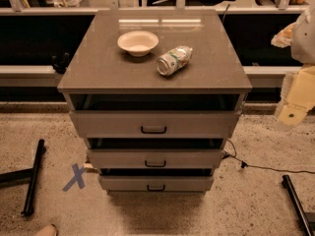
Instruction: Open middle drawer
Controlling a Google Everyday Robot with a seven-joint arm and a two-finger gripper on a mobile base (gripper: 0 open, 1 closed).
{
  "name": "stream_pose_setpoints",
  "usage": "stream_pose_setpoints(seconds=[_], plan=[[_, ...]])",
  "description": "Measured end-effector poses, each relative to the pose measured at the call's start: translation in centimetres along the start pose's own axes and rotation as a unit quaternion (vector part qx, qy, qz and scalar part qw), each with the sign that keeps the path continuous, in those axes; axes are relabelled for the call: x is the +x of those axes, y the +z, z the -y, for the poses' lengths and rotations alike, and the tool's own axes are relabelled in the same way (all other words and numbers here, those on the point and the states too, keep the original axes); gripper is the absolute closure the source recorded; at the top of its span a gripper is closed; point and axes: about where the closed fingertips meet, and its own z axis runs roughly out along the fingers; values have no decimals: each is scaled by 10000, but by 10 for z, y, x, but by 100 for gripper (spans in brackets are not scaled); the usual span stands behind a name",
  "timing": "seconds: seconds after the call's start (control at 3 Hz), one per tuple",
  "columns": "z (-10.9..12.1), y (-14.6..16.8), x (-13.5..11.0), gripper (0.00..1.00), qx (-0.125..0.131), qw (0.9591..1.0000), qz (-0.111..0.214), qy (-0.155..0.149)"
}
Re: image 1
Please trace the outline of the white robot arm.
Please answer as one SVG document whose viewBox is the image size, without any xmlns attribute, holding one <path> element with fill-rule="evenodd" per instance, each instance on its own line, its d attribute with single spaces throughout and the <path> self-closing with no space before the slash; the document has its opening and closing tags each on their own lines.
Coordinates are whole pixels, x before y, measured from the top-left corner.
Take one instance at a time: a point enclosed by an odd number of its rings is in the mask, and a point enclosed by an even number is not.
<svg viewBox="0 0 315 236">
<path fill-rule="evenodd" d="M 289 46 L 291 57 L 302 64 L 300 70 L 284 76 L 281 101 L 275 111 L 282 125 L 293 127 L 315 107 L 315 6 L 310 5 L 294 23 L 275 35 L 272 44 Z"/>
</svg>

